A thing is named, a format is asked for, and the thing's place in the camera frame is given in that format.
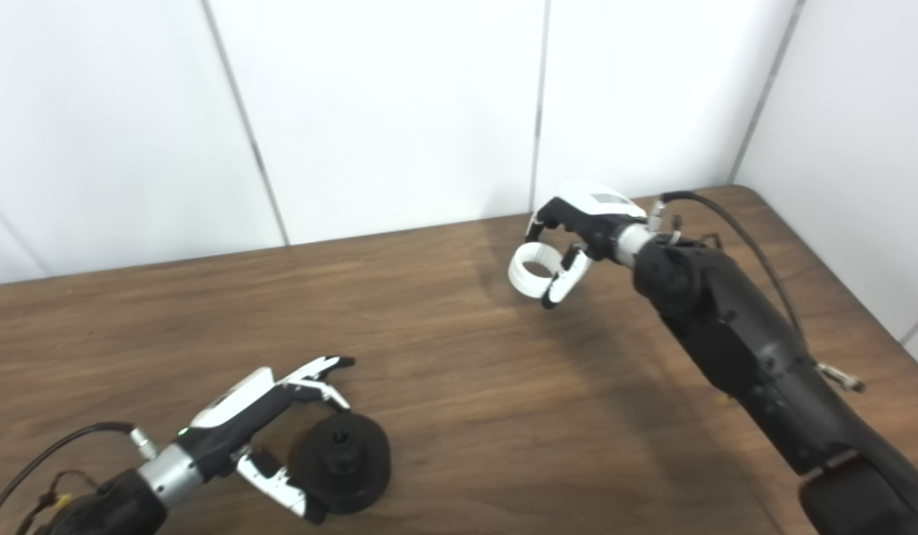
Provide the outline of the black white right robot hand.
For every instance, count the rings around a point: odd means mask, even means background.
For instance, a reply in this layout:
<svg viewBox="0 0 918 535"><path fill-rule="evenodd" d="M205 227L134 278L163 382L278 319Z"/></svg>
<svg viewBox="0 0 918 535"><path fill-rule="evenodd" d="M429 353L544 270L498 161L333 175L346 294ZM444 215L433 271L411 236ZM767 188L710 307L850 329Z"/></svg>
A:
<svg viewBox="0 0 918 535"><path fill-rule="evenodd" d="M565 253L540 240L543 231L557 228L578 237ZM520 294L553 309L592 263L609 261L634 270L639 254L655 237L646 211L627 196L590 181L566 182L530 217L508 278Z"/></svg>

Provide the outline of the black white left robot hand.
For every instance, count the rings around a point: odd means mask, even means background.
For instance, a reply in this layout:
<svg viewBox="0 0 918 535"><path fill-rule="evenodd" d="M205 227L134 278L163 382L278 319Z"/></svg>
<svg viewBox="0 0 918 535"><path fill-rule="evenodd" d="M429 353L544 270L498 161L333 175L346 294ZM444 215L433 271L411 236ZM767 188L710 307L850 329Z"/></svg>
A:
<svg viewBox="0 0 918 535"><path fill-rule="evenodd" d="M320 356L279 380L268 366L256 369L202 409L168 447L138 468L139 476L170 509L213 479L238 472L294 515L323 524L326 506L293 480L275 456L252 447L251 441L293 404L318 402L337 414L349 412L349 402L326 377L354 364L353 357Z"/></svg>

